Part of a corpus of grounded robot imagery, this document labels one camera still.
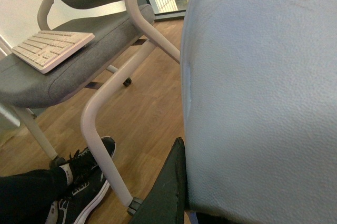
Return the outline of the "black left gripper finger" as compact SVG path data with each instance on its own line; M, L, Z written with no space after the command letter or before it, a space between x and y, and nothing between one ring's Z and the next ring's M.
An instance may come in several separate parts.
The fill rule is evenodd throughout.
M184 223L187 189L185 161L184 141L178 137L151 191L129 223Z

